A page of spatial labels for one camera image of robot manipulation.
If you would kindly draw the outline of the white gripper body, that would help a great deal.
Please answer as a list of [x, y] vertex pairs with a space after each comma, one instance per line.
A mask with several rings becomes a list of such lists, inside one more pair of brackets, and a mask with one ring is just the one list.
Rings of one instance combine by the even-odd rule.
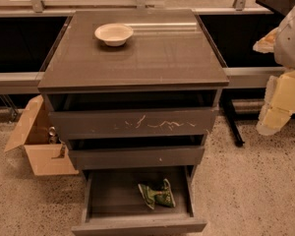
[[277, 79], [270, 106], [285, 111], [289, 115], [295, 113], [295, 70]]

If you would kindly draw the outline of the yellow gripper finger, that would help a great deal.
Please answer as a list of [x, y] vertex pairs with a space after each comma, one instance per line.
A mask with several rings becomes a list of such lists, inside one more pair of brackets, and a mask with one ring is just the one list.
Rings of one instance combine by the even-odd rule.
[[273, 53], [277, 28], [272, 29], [253, 45], [253, 50], [260, 53]]
[[290, 120], [293, 107], [284, 79], [270, 76], [265, 88], [265, 102], [256, 126], [259, 134], [272, 136]]

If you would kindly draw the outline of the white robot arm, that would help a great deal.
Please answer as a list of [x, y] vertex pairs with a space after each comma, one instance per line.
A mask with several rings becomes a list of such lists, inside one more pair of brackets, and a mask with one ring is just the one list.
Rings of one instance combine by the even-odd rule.
[[295, 113], [295, 6], [279, 26], [258, 40], [253, 50], [272, 52], [277, 64], [286, 68], [279, 77], [270, 76], [257, 131], [264, 136], [279, 132]]

